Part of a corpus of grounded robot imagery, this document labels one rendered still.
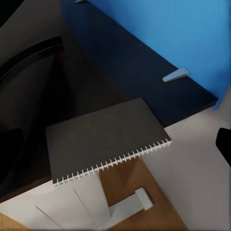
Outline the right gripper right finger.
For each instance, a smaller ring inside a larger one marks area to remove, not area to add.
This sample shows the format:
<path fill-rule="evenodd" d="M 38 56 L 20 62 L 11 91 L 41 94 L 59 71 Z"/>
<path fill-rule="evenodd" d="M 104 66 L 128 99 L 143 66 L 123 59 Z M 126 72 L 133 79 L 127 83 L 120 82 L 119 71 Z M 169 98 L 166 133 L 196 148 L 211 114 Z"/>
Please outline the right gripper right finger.
<path fill-rule="evenodd" d="M 231 130 L 220 128 L 218 131 L 216 146 L 222 153 L 226 161 L 231 167 Z"/>

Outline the notebook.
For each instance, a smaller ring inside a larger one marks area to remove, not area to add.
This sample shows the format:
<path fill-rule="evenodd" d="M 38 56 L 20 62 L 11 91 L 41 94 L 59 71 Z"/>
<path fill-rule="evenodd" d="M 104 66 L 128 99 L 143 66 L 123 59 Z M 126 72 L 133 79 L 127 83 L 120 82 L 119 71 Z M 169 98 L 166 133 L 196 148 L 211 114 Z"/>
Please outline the notebook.
<path fill-rule="evenodd" d="M 45 130 L 54 186 L 172 142 L 141 97 L 47 126 Z"/>

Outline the monitor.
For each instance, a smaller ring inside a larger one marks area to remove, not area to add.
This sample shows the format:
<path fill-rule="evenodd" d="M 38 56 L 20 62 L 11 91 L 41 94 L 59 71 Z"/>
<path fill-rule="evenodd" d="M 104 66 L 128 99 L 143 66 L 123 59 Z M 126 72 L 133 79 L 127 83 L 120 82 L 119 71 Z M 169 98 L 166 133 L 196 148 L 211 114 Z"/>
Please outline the monitor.
<path fill-rule="evenodd" d="M 14 12 L 21 6 L 24 0 L 0 0 L 0 28 L 7 22 L 7 20 L 14 14 Z M 54 37 L 43 42 L 37 43 L 24 51 L 21 51 L 8 59 L 0 66 L 0 78 L 3 77 L 12 67 L 27 58 L 28 56 L 61 43 L 61 37 Z M 23 165 L 16 160 L 14 165 L 16 168 L 23 168 Z"/>

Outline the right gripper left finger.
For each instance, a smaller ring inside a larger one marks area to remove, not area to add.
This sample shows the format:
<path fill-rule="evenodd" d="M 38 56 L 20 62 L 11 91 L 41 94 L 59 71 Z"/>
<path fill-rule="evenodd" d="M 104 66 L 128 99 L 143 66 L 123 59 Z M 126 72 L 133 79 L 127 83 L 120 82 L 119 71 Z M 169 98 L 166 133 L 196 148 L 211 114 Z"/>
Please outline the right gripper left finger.
<path fill-rule="evenodd" d="M 0 133 L 0 186 L 25 147 L 21 128 Z"/>

